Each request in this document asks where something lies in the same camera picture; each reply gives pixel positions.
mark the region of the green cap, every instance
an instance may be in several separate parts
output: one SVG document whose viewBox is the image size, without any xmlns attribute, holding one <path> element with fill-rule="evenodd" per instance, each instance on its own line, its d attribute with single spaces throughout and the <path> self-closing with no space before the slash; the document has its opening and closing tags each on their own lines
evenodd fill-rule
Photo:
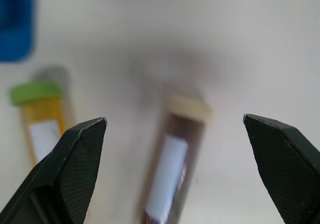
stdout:
<svg viewBox="0 0 320 224">
<path fill-rule="evenodd" d="M 49 97 L 62 98 L 62 91 L 55 82 L 32 82 L 15 86 L 10 91 L 10 99 L 13 105 L 22 105 L 32 100 Z"/>
</svg>

